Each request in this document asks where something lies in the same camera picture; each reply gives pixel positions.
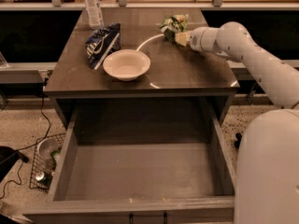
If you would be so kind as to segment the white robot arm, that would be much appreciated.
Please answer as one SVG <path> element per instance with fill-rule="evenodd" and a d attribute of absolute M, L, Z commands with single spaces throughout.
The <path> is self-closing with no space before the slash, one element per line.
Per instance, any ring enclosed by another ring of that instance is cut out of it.
<path fill-rule="evenodd" d="M 240 23 L 199 27 L 175 41 L 243 63 L 278 108 L 254 119 L 238 150 L 234 224 L 299 224 L 299 72 Z"/>

